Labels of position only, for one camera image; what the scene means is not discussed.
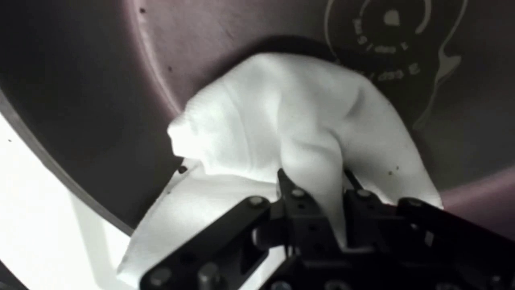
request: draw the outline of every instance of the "white cloth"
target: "white cloth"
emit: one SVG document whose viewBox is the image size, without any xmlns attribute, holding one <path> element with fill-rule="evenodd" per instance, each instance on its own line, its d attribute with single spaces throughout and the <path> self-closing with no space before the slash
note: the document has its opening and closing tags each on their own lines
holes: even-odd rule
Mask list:
<svg viewBox="0 0 515 290">
<path fill-rule="evenodd" d="M 146 216 L 123 274 L 142 274 L 245 196 L 274 200 L 281 167 L 323 206 L 342 246 L 345 166 L 384 201 L 442 206 L 389 100 L 361 74 L 321 60 L 252 56 L 195 95 L 170 135 L 175 153 L 199 167 L 171 182 Z"/>
</svg>

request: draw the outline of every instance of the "white towel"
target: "white towel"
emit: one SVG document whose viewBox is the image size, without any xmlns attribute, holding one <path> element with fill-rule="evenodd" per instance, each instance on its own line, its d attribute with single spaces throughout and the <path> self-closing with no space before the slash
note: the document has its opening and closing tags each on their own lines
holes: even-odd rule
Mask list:
<svg viewBox="0 0 515 290">
<path fill-rule="evenodd" d="M 418 196 L 442 206 L 390 101 L 361 74 L 316 58 L 244 61 L 195 95 L 170 135 L 191 174 L 176 176 L 139 225 L 125 277 L 141 277 L 245 196 L 278 198 L 281 167 L 323 206 L 340 246 L 344 167 L 387 203 Z"/>
</svg>

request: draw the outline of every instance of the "white surface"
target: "white surface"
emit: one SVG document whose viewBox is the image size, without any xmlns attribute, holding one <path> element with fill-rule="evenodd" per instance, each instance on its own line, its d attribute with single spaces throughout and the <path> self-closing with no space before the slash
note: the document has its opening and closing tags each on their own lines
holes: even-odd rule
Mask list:
<svg viewBox="0 0 515 290">
<path fill-rule="evenodd" d="M 129 237 L 89 209 L 0 114 L 0 259 L 31 290 L 129 290 Z"/>
<path fill-rule="evenodd" d="M 244 61 L 195 95 L 170 134 L 189 172 L 176 172 L 136 230 L 121 264 L 133 283 L 241 200 L 278 200 L 281 167 L 326 209 L 344 246 L 344 166 L 384 201 L 442 206 L 389 100 L 366 77 L 315 58 Z"/>
</svg>

